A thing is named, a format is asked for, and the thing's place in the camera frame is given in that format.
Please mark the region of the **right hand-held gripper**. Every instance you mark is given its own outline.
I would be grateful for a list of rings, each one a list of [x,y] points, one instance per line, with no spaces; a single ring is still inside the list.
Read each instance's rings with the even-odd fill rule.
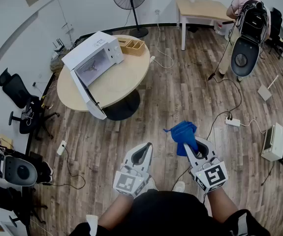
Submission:
[[[204,193],[209,193],[222,187],[228,180],[227,170],[225,163],[215,157],[216,150],[211,142],[201,137],[195,137],[195,139],[198,146],[198,153],[191,146],[184,143],[187,158],[192,166],[190,174]],[[201,159],[210,160],[200,166]]]

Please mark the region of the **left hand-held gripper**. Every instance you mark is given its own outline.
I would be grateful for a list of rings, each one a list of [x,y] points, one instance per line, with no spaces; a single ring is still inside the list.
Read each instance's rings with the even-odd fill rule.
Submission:
[[[120,170],[116,171],[113,188],[120,194],[136,198],[150,179],[147,171],[152,156],[152,143],[143,143],[129,150]]]

